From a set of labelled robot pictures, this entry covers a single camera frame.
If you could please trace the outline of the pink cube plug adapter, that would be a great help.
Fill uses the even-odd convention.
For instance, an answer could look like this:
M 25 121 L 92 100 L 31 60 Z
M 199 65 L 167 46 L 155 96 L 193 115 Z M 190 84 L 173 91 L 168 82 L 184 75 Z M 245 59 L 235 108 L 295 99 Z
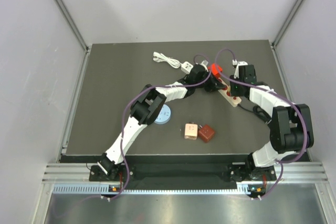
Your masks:
M 196 140 L 198 136 L 198 125 L 186 123 L 184 128 L 184 138 L 186 140 Z

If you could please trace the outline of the white power strip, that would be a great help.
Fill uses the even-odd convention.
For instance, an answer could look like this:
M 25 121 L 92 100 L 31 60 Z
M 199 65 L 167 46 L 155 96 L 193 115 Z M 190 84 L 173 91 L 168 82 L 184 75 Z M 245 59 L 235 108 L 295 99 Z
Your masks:
M 181 70 L 185 73 L 185 74 L 190 74 L 191 70 L 193 69 L 193 65 L 188 62 L 185 61 L 184 63 L 181 64 Z

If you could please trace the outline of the cream power strip red sockets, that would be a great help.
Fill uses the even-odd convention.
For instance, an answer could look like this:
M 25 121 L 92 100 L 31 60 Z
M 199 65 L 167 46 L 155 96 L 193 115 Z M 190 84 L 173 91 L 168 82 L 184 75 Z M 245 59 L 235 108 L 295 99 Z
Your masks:
M 237 107 L 242 102 L 241 98 L 231 95 L 230 85 L 228 85 L 225 81 L 221 78 L 218 78 L 217 80 L 224 85 L 224 87 L 218 90 L 218 92 L 231 104 L 232 107 Z

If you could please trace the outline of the brown cube plug adapter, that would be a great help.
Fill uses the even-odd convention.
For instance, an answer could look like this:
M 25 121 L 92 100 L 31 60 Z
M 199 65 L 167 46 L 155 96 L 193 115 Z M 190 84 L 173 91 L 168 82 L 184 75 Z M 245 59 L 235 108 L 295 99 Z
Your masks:
M 204 142 L 208 143 L 215 135 L 215 131 L 207 124 L 198 126 L 197 136 Z

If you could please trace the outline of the round light blue socket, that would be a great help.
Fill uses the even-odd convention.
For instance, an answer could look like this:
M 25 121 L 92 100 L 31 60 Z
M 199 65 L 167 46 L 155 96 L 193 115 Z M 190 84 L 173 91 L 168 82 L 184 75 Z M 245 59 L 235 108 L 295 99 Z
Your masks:
M 166 124 L 170 120 L 170 118 L 171 118 L 171 109 L 168 105 L 164 104 L 154 123 L 159 125 Z

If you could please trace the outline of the red cube plug adapter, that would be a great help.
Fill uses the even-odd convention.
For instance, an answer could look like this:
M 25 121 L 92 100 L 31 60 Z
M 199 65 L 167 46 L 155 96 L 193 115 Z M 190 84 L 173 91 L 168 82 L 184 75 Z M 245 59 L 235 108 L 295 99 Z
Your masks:
M 214 77 L 216 78 L 220 78 L 221 77 L 221 73 L 223 72 L 223 69 L 221 66 L 213 63 L 210 68 L 209 68 L 212 72 L 212 74 L 214 75 Z

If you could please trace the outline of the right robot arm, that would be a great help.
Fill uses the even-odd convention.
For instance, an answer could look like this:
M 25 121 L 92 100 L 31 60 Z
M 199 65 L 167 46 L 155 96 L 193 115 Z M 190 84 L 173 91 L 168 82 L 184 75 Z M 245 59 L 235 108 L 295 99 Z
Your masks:
M 254 65 L 234 61 L 235 73 L 230 76 L 233 96 L 245 97 L 268 117 L 269 141 L 250 153 L 245 161 L 245 174 L 252 180 L 263 174 L 284 157 L 302 154 L 314 144 L 310 108 L 295 104 L 277 94 L 264 82 L 257 81 Z

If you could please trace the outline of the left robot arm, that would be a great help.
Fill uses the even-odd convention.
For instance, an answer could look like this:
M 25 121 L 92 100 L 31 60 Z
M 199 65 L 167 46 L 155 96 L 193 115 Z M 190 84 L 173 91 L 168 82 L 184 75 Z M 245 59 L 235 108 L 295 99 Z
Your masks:
M 114 180 L 119 174 L 118 165 L 137 136 L 159 116 L 164 104 L 191 96 L 197 88 L 214 92 L 224 88 L 218 80 L 222 68 L 216 64 L 207 67 L 195 64 L 189 73 L 172 84 L 152 86 L 147 84 L 124 109 L 122 131 L 97 162 L 101 174 L 107 180 Z

